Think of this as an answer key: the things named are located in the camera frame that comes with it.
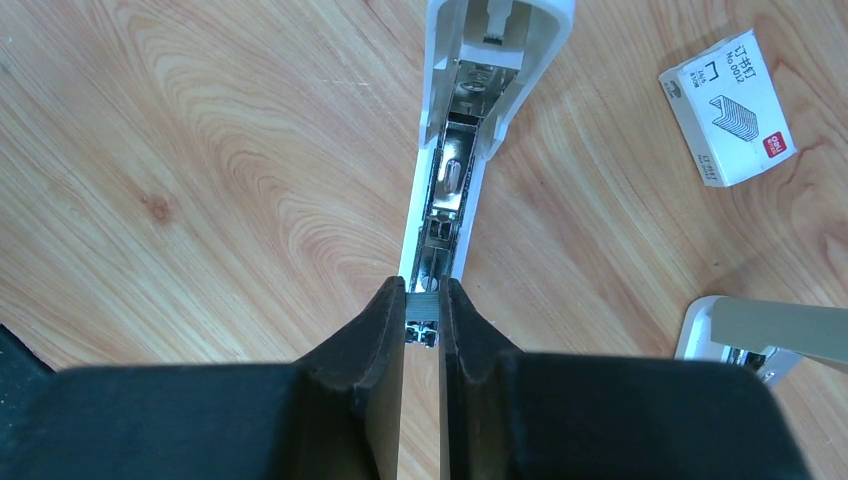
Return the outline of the white staples box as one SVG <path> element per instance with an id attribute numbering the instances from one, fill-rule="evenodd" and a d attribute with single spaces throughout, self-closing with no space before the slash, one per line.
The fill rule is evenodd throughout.
<path id="1" fill-rule="evenodd" d="M 737 185 L 797 152 L 753 30 L 666 70 L 658 82 L 705 186 Z"/>

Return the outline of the white stapler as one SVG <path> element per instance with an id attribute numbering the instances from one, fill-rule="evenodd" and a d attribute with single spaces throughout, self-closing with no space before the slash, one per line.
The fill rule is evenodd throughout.
<path id="1" fill-rule="evenodd" d="M 430 1 L 418 155 L 399 274 L 406 290 L 461 279 L 487 163 L 569 38 L 573 1 Z M 405 340 L 439 342 L 439 321 L 405 322 Z"/>

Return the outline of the grey stapler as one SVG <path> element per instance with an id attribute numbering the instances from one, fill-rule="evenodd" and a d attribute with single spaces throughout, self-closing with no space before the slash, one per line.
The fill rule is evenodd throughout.
<path id="1" fill-rule="evenodd" d="M 843 308 L 711 295 L 688 307 L 674 357 L 753 372 L 775 386 L 807 358 L 847 372 Z"/>

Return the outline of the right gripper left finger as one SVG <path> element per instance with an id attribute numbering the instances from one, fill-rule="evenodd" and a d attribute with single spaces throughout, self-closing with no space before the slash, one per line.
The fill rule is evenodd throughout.
<path id="1" fill-rule="evenodd" d="M 404 282 L 291 363 L 54 371 L 1 434 L 5 479 L 393 479 Z"/>

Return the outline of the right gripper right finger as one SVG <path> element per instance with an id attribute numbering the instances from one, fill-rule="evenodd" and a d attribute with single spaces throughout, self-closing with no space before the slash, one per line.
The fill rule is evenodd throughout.
<path id="1" fill-rule="evenodd" d="M 439 289 L 445 479 L 807 479 L 769 389 L 714 362 L 527 352 Z"/>

